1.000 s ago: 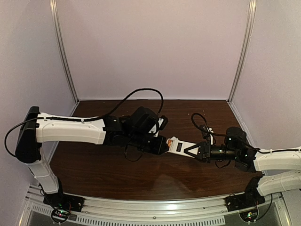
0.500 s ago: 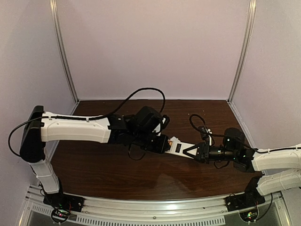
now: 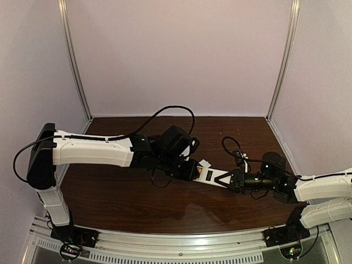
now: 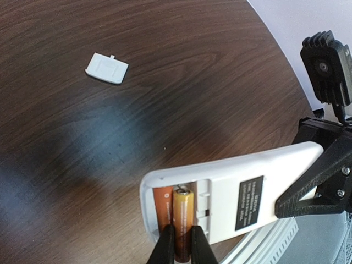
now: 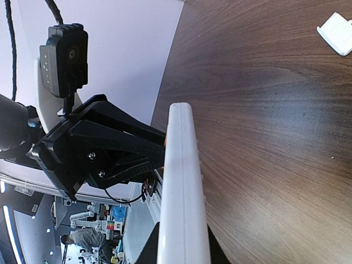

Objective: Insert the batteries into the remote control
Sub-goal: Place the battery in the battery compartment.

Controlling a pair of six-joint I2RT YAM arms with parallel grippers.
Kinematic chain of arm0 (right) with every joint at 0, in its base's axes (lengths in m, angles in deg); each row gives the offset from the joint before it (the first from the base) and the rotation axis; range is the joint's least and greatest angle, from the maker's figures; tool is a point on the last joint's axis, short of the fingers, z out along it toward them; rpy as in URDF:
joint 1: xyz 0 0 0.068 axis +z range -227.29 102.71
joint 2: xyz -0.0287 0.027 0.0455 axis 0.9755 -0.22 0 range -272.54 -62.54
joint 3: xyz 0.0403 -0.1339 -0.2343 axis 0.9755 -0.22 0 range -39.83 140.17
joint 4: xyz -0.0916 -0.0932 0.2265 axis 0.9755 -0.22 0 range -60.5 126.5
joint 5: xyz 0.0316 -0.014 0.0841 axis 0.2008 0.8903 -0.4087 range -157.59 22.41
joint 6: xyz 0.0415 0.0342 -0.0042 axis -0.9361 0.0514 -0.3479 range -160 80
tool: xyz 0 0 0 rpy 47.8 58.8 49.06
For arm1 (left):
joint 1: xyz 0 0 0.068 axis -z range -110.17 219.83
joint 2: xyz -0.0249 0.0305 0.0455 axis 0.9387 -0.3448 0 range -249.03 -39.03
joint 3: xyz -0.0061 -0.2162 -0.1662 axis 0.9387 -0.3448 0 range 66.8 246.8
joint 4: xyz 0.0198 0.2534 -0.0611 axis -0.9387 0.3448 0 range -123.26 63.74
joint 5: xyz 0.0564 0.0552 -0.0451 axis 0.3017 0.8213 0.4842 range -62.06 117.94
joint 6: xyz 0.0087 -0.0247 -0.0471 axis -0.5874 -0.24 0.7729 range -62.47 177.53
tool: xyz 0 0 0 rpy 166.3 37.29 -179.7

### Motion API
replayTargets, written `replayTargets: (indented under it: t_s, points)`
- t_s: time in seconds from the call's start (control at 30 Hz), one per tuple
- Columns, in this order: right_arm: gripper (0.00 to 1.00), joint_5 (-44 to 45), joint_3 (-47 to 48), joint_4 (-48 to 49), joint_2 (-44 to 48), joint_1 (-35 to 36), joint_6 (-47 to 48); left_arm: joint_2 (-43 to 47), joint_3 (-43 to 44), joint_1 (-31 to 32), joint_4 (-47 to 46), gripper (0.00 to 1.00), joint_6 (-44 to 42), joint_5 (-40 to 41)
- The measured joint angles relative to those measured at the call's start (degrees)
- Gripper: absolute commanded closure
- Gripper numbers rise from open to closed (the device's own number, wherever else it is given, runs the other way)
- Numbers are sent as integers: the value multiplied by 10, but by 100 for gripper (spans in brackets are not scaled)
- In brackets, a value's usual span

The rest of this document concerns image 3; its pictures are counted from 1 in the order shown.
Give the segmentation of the grey battery compartment cover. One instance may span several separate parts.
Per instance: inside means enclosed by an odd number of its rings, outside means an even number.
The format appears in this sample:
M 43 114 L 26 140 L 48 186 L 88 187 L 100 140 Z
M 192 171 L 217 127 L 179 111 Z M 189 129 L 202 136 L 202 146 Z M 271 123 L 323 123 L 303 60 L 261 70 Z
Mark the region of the grey battery compartment cover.
M 211 164 L 210 164 L 207 160 L 205 160 L 205 159 L 202 159 L 202 160 L 199 162 L 199 164 L 200 164 L 202 167 L 204 167 L 204 168 L 210 168 L 210 167 L 211 167 Z

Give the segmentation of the white remote control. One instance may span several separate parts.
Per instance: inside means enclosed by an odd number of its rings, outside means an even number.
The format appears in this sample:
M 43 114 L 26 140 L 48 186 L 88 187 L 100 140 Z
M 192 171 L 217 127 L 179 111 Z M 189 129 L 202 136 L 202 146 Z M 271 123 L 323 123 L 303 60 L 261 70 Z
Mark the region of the white remote control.
M 198 178 L 194 179 L 194 182 L 203 183 L 203 184 L 208 184 L 208 185 L 213 185 L 213 186 L 217 186 L 217 187 L 220 187 L 220 188 L 224 188 L 224 187 L 221 187 L 220 185 L 215 184 L 214 178 L 216 176 L 219 176 L 219 175 L 223 174 L 223 173 L 226 173 L 227 171 L 213 169 L 213 168 L 204 168 L 204 167 L 201 167 L 201 168 L 203 168 L 203 171 L 202 171 L 201 175 Z

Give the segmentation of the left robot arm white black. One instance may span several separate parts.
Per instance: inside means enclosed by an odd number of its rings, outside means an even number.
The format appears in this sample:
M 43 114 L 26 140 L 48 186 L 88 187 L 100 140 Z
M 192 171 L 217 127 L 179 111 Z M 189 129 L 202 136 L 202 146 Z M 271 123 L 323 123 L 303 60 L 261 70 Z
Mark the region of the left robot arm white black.
M 200 176 L 198 162 L 190 158 L 198 146 L 197 138 L 174 125 L 161 135 L 97 136 L 70 134 L 47 123 L 33 144 L 26 180 L 38 192 L 53 225 L 68 227 L 73 221 L 57 184 L 57 166 L 107 164 L 159 170 L 190 182 Z

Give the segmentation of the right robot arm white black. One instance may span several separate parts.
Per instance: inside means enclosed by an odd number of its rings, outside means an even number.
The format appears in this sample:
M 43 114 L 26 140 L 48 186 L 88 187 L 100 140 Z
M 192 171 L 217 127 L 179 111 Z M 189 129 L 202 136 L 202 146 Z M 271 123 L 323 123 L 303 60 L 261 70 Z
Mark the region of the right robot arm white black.
M 286 170 L 286 161 L 276 152 L 266 152 L 260 171 L 249 173 L 250 159 L 233 152 L 239 168 L 214 177 L 214 182 L 236 194 L 246 191 L 273 192 L 282 203 L 299 204 L 287 225 L 310 229 L 321 224 L 351 218 L 351 169 L 323 175 L 295 175 Z

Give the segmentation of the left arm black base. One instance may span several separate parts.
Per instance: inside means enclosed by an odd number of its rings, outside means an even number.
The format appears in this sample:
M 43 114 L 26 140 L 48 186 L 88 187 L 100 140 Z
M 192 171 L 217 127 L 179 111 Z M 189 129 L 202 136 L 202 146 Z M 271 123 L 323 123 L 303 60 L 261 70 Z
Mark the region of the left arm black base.
M 51 229 L 50 237 L 62 243 L 59 249 L 60 257 L 63 261 L 71 263 L 81 255 L 84 247 L 95 247 L 99 232 L 75 226 L 71 210 L 69 210 L 69 218 L 68 225 L 57 226 L 52 222 L 51 215 L 48 213 L 47 226 Z

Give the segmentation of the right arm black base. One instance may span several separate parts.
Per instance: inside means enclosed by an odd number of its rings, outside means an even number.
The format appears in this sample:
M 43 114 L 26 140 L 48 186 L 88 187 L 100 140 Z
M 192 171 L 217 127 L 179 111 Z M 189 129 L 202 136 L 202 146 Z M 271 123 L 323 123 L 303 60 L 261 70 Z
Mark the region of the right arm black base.
M 282 246 L 281 255 L 287 260 L 298 260 L 305 255 L 302 240 L 310 236 L 310 231 L 300 222 L 301 214 L 305 206 L 293 209 L 285 225 L 281 227 L 269 227 L 262 234 L 267 248 Z

